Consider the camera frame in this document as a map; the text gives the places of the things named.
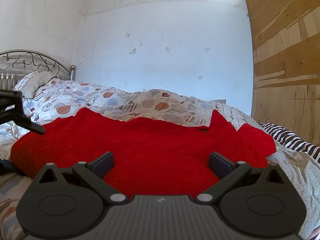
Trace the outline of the striped bed sheet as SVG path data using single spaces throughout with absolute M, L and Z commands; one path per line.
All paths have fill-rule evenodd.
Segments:
M 259 125 L 282 146 L 296 152 L 304 152 L 319 163 L 319 145 L 304 141 L 291 130 L 272 123 L 259 123 Z

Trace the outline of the red knit sweater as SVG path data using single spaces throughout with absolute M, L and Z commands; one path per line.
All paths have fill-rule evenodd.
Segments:
M 236 129 L 218 111 L 212 112 L 209 126 L 185 127 L 144 117 L 113 120 L 82 108 L 45 129 L 43 135 L 29 132 L 13 144 L 10 158 L 19 170 L 35 177 L 46 163 L 66 168 L 111 152 L 114 167 L 104 181 L 128 197 L 196 196 L 218 181 L 208 165 L 212 152 L 265 168 L 276 151 L 270 135 L 249 124 Z

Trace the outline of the wooden plywood board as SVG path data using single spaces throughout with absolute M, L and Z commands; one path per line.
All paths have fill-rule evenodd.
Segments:
M 319 144 L 319 0 L 246 0 L 252 118 Z

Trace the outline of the metal bed headboard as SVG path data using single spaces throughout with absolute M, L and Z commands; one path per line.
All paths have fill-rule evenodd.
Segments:
M 53 57 L 33 50 L 14 49 L 0 53 L 1 89 L 12 90 L 24 76 L 42 70 L 63 80 L 75 80 L 76 66 L 66 67 Z

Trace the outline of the pillow with patterned case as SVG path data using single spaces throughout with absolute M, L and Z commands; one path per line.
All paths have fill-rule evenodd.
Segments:
M 54 77 L 56 77 L 56 74 L 45 72 L 44 70 L 32 72 L 18 81 L 14 91 L 20 91 L 24 98 L 32 99 L 36 91 Z

